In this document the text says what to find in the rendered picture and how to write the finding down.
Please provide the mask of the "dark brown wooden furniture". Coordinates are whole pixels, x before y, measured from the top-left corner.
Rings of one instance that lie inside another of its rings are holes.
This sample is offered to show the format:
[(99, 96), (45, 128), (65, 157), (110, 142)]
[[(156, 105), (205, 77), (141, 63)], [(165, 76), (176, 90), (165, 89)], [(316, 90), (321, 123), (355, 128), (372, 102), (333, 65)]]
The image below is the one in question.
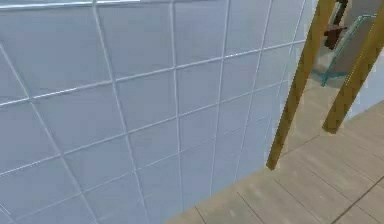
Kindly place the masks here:
[(348, 0), (336, 0), (328, 27), (324, 32), (324, 35), (326, 36), (324, 46), (331, 50), (335, 48), (341, 31), (345, 29), (345, 26), (341, 25), (340, 22), (346, 10), (347, 4)]

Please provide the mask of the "brown wooden door frame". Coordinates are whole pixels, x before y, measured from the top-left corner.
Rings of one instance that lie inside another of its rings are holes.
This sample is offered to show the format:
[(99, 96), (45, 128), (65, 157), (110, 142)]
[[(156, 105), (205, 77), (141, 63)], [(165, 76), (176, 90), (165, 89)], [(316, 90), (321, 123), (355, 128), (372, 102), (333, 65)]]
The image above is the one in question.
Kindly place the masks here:
[[(270, 170), (276, 168), (280, 159), (285, 140), (303, 95), (309, 74), (313, 68), (315, 56), (320, 49), (320, 35), (326, 31), (334, 2), (335, 0), (319, 0), (317, 3), (315, 15), (311, 21), (307, 39), (300, 56), (299, 65), (295, 71), (288, 98), (266, 162), (266, 167)], [(335, 134), (338, 131), (383, 48), (384, 0), (381, 0), (381, 5), (376, 13), (373, 24), (322, 125), (326, 132)]]

